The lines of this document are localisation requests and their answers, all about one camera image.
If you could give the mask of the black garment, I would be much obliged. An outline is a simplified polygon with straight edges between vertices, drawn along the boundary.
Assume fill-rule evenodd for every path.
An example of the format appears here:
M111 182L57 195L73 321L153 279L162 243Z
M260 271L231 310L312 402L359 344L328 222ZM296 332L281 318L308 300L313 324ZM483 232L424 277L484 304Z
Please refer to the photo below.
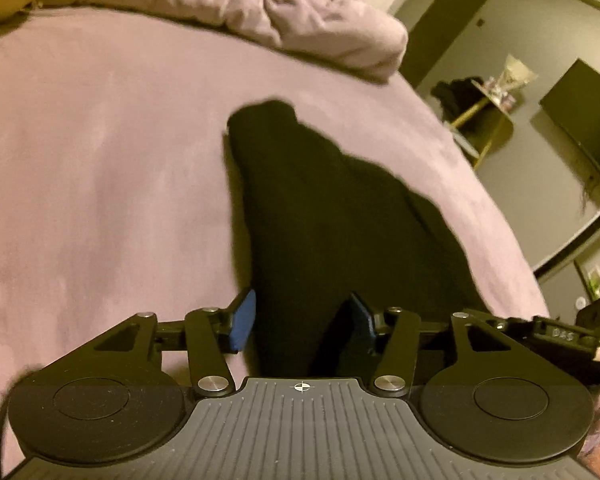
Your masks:
M261 374L326 375L342 344L327 332L351 295L429 322L484 309L464 250L430 200L343 153L285 102L245 106L227 127L242 176Z

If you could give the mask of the black cloth on table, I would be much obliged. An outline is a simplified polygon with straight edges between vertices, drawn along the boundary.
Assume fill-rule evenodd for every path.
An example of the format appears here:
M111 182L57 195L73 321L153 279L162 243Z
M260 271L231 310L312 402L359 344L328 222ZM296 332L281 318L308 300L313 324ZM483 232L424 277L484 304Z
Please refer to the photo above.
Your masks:
M475 84L483 84L483 79L473 76L451 82L439 81L431 88L430 94L440 103L444 120L454 122L480 101L482 93Z

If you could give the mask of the yellow side table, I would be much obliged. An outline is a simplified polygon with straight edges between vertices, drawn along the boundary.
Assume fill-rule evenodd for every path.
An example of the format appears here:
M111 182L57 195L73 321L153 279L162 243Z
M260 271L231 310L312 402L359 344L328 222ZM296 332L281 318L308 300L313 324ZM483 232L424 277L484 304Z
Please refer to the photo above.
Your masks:
M486 86L475 80L471 84L480 93L480 99L445 125L472 169L477 170L493 145L503 143L513 133L510 112L516 99L498 88L491 79Z

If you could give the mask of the wall mounted television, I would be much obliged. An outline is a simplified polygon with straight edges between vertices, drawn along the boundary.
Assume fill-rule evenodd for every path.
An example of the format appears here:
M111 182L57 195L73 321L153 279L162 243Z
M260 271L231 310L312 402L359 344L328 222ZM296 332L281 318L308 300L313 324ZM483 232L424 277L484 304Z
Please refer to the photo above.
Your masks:
M577 58L540 104L600 170L600 73Z

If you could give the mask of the cream paper bag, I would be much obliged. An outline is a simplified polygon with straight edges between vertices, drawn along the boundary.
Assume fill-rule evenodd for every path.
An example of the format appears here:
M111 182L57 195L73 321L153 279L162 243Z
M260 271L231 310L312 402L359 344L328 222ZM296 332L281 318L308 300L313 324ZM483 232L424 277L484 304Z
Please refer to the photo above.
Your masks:
M538 78L538 75L526 64L509 54L506 56L505 66L496 80L496 88L501 93L510 93L521 88Z

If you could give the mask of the purple bed cover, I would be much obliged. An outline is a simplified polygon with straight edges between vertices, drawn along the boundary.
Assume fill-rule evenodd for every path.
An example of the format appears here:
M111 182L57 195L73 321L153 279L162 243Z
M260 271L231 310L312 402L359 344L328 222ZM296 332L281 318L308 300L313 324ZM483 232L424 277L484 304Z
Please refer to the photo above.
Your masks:
M268 99L434 202L492 311L546 313L503 214L402 77L138 13L43 9L0 26L0 400L133 313L174 320L247 283L223 134Z

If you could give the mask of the crumpled purple blanket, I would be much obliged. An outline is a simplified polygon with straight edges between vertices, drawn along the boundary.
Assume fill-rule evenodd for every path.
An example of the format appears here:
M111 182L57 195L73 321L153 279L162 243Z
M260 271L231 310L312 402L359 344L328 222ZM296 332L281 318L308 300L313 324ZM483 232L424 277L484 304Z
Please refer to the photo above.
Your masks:
M395 74L405 26L365 0L40 0L102 6L219 27L270 49L318 58L378 81Z

